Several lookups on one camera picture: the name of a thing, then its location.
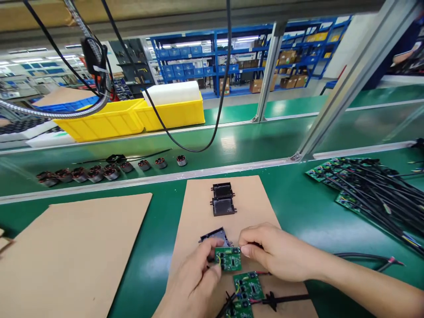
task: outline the wall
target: wall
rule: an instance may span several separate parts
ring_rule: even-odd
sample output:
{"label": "wall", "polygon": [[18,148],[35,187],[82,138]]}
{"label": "wall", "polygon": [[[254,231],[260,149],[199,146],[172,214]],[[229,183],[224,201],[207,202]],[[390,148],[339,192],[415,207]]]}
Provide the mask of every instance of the wall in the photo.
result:
{"label": "wall", "polygon": [[336,79],[339,77],[343,67],[348,63],[353,53],[356,51],[364,34],[369,30],[374,17],[377,13],[368,13],[355,15],[346,30],[336,52],[333,55],[327,70],[324,73],[325,78]]}

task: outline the cardboard sheet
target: cardboard sheet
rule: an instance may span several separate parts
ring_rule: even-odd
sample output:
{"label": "cardboard sheet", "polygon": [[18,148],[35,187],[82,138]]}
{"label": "cardboard sheet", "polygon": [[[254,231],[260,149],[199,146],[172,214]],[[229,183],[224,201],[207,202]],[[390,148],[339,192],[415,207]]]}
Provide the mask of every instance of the cardboard sheet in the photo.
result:
{"label": "cardboard sheet", "polygon": [[0,260],[0,317],[105,318],[152,197],[50,206]]}
{"label": "cardboard sheet", "polygon": [[[235,193],[233,198],[237,213],[228,216],[214,217],[210,201],[211,191],[215,183],[231,182]],[[269,222],[280,227],[272,209],[265,189],[259,176],[188,180],[182,206],[180,223],[170,267],[168,282],[177,271],[185,258],[198,246],[198,241],[205,235],[219,227],[224,227],[229,241],[238,246],[239,234],[243,228]],[[242,256],[242,271],[223,272],[221,281],[215,290],[208,309],[208,317],[215,317],[225,303],[225,291],[231,295],[235,292],[233,275],[250,271],[265,270],[257,262]],[[264,293],[273,291],[275,297],[306,294],[304,283],[289,283],[274,276],[259,276]],[[252,306],[255,318],[318,318],[310,300],[302,300],[279,304],[277,312],[270,306],[255,304]]]}

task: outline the workbench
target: workbench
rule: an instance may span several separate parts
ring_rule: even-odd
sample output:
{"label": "workbench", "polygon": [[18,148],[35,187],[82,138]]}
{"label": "workbench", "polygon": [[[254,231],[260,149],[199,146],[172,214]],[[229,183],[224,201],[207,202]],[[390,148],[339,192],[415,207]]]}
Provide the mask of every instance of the workbench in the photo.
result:
{"label": "workbench", "polygon": [[[399,149],[356,157],[380,158],[383,164],[401,173],[411,169],[407,162],[422,160],[415,149]],[[211,178],[259,175],[284,230],[331,253],[362,252],[395,256],[406,266],[391,266],[386,274],[424,289],[424,259],[334,202],[337,192],[304,174],[324,161],[247,170],[214,175]],[[423,177],[408,180],[414,186],[424,189]],[[15,237],[50,204],[153,193],[108,316],[151,317],[165,292],[185,188],[186,180],[177,180],[4,204],[0,208],[0,227],[5,229],[9,236]],[[321,318],[372,317],[354,301],[328,285],[317,281],[308,281],[306,285]]]}

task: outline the blue box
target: blue box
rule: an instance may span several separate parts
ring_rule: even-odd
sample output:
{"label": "blue box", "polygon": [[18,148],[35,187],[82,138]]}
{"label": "blue box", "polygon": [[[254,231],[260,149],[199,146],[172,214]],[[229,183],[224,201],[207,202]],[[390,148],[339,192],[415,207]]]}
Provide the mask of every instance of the blue box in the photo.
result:
{"label": "blue box", "polygon": [[184,68],[184,70],[194,69],[194,64],[193,63],[184,63],[183,68]]}
{"label": "blue box", "polygon": [[169,56],[180,56],[180,49],[169,49]]}
{"label": "blue box", "polygon": [[213,66],[203,68],[203,74],[213,74]]}
{"label": "blue box", "polygon": [[185,74],[186,76],[194,76],[194,70],[185,70],[185,71],[184,71],[184,74]]}
{"label": "blue box", "polygon": [[175,74],[175,77],[184,77],[184,71],[183,70],[175,71],[174,74]]}
{"label": "blue box", "polygon": [[239,70],[239,65],[238,64],[230,64],[230,72],[234,72],[234,71],[238,71]]}
{"label": "blue box", "polygon": [[169,56],[169,50],[160,49],[158,50],[159,57],[168,57]]}
{"label": "blue box", "polygon": [[174,78],[174,77],[175,77],[174,71],[173,71],[173,70],[165,71],[165,77],[166,77],[167,79],[172,79],[172,78]]}
{"label": "blue box", "polygon": [[184,70],[183,64],[174,64],[174,65],[172,65],[172,69],[174,70],[174,72],[182,71],[182,70]]}
{"label": "blue box", "polygon": [[203,69],[202,68],[195,68],[194,69],[194,75],[203,75]]}
{"label": "blue box", "polygon": [[203,53],[201,45],[192,46],[190,49],[191,49],[192,54],[202,54]]}
{"label": "blue box", "polygon": [[189,55],[189,54],[191,54],[191,50],[190,50],[190,48],[189,48],[189,47],[186,47],[186,48],[180,48],[180,54],[181,54],[181,55]]}
{"label": "blue box", "polygon": [[163,71],[164,72],[173,72],[174,69],[172,68],[172,65],[164,65],[163,66]]}

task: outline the brushless motor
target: brushless motor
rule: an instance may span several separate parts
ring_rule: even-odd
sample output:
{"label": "brushless motor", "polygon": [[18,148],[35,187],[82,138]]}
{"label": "brushless motor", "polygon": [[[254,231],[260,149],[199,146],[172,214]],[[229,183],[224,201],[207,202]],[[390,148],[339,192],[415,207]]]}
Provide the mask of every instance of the brushless motor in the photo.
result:
{"label": "brushless motor", "polygon": [[90,168],[90,172],[94,172],[94,171],[98,171],[98,170],[101,171],[102,174],[103,174],[102,166],[97,165],[97,166],[94,166],[94,167],[91,167]]}
{"label": "brushless motor", "polygon": [[72,178],[77,181],[78,183],[82,183],[87,181],[87,175],[84,171],[77,171],[72,173]]}
{"label": "brushless motor", "polygon": [[101,169],[90,171],[87,174],[88,180],[92,183],[97,183],[103,180],[103,171]]}
{"label": "brushless motor", "polygon": [[44,177],[52,176],[53,174],[50,171],[43,171],[37,174],[37,179],[43,179]]}
{"label": "brushless motor", "polygon": [[178,156],[177,163],[180,167],[185,166],[187,164],[186,157],[183,155]]}
{"label": "brushless motor", "polygon": [[119,166],[116,163],[109,163],[105,166],[105,171],[107,169],[115,169],[116,171],[119,171]]}
{"label": "brushless motor", "polygon": [[159,169],[166,168],[167,165],[168,165],[164,158],[156,159],[155,163],[156,163],[156,165],[158,166]]}
{"label": "brushless motor", "polygon": [[122,163],[119,167],[125,173],[129,173],[129,172],[134,170],[134,166],[131,163],[129,163],[128,161]]}
{"label": "brushless motor", "polygon": [[138,166],[140,167],[140,169],[142,170],[142,171],[147,171],[147,170],[149,170],[150,169],[150,164],[149,164],[149,162],[147,161],[147,160],[141,160],[139,163],[138,163]]}
{"label": "brushless motor", "polygon": [[58,178],[63,183],[68,183],[72,181],[72,174],[69,169],[60,169],[54,173],[56,178]]}
{"label": "brushless motor", "polygon": [[44,176],[38,182],[41,183],[42,185],[50,188],[50,187],[58,184],[59,183],[59,180],[56,179],[53,176]]}
{"label": "brushless motor", "polygon": [[119,172],[119,170],[116,170],[114,168],[110,168],[110,169],[105,170],[104,175],[108,180],[112,181],[112,180],[115,180],[119,177],[120,172]]}

